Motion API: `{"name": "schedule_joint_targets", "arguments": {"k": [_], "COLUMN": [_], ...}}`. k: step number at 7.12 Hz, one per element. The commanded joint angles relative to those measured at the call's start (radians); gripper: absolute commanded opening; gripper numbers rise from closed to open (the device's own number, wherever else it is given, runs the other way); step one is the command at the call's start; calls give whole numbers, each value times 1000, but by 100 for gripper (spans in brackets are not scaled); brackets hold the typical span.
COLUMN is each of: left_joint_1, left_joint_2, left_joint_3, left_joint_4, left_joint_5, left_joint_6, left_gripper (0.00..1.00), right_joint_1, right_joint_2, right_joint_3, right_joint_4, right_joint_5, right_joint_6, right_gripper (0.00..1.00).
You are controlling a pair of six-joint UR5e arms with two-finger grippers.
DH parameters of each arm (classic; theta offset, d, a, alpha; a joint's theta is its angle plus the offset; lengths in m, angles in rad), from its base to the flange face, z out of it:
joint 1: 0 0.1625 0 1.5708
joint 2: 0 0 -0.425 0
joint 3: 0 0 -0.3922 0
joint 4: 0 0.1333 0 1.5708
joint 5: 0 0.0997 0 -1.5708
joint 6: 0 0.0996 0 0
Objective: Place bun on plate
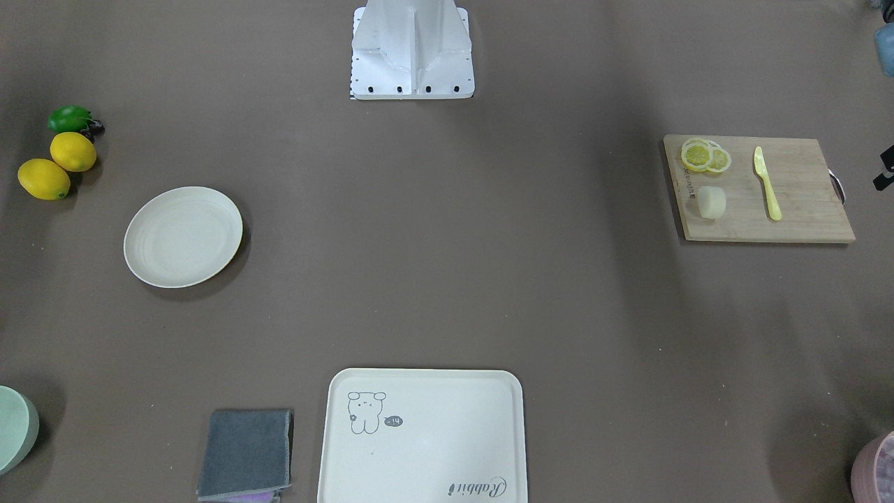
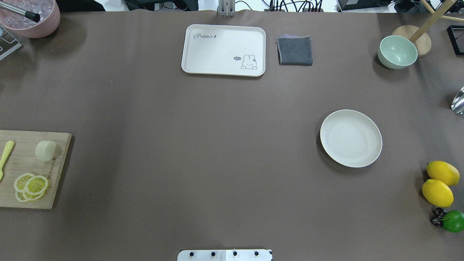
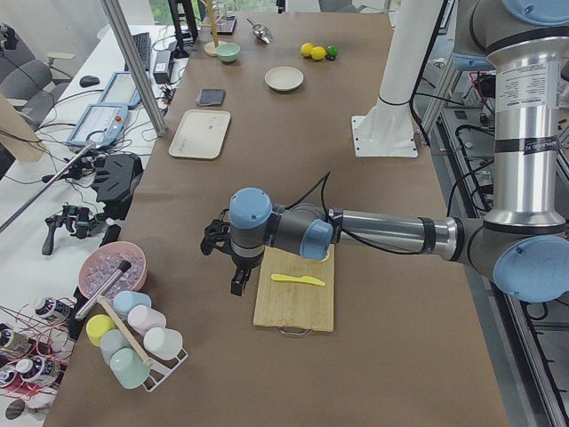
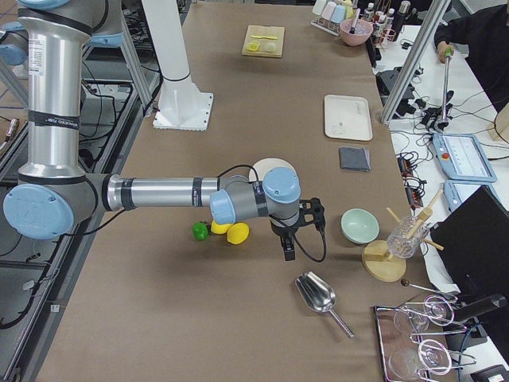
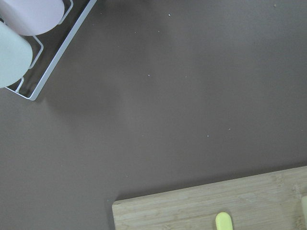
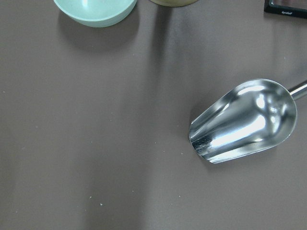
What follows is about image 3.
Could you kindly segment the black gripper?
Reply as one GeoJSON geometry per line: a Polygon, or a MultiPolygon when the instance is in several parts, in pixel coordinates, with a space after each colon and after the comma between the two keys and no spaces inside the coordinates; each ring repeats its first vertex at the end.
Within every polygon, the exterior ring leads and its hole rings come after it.
{"type": "Polygon", "coordinates": [[[230,292],[242,296],[250,279],[251,270],[260,266],[264,252],[254,257],[243,257],[237,254],[230,244],[229,222],[224,220],[228,208],[223,209],[217,219],[214,219],[205,229],[200,244],[203,255],[210,255],[214,249],[227,254],[236,265],[236,271],[231,279],[230,292]]]}

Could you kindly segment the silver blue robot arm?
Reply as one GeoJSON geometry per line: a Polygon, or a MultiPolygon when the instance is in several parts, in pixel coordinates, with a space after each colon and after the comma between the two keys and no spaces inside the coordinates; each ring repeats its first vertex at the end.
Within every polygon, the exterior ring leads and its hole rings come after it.
{"type": "Polygon", "coordinates": [[[241,294],[268,247],[321,261],[344,237],[401,255],[436,254],[490,279],[524,302],[548,302],[568,289],[565,218],[555,209],[557,81],[568,49],[565,1],[462,1],[454,60],[458,68],[496,71],[493,206],[482,219],[405,218],[276,205],[261,189],[235,193],[204,231],[203,254],[236,265],[241,294]]]}

